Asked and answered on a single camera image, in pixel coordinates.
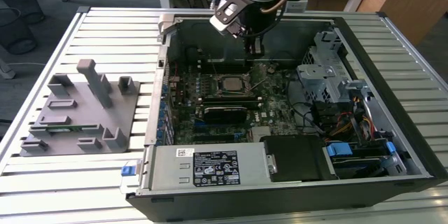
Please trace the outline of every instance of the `trash bin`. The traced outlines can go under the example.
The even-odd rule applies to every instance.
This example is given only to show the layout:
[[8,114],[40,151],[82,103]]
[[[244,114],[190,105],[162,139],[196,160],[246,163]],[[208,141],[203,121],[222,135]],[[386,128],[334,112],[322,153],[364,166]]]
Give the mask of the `trash bin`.
[[35,36],[15,8],[0,8],[0,45],[14,54],[30,52],[38,46]]
[[11,8],[19,9],[22,18],[27,24],[35,24],[44,20],[46,15],[42,12],[38,0],[4,0]]

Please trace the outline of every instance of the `motherboard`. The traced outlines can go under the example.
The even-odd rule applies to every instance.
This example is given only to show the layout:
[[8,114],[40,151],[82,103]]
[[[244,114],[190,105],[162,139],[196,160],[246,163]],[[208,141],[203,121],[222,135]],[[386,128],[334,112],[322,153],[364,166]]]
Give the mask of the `motherboard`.
[[175,66],[176,145],[259,142],[266,135],[298,134],[286,97],[291,70],[275,63]]

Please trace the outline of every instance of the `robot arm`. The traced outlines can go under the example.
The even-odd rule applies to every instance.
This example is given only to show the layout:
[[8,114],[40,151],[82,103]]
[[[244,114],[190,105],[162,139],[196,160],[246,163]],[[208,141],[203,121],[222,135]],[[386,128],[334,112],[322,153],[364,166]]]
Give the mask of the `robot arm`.
[[210,22],[222,34],[244,38],[248,55],[263,56],[263,35],[279,23],[288,1],[300,0],[222,0]]

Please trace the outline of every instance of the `power supply label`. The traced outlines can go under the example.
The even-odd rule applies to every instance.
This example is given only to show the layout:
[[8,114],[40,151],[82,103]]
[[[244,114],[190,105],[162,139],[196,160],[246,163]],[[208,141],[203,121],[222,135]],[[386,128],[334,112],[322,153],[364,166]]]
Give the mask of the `power supply label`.
[[228,186],[240,184],[240,169],[236,151],[195,152],[194,185]]

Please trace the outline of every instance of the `sticker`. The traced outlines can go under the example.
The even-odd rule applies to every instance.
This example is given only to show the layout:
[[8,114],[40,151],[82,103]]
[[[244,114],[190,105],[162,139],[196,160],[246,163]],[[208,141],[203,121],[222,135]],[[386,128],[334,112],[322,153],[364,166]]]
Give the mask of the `sticker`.
[[48,129],[48,132],[71,132],[70,129]]
[[239,185],[238,158],[236,151],[196,152],[194,154],[194,185],[196,187]]
[[178,149],[176,157],[192,157],[195,153],[195,149]]

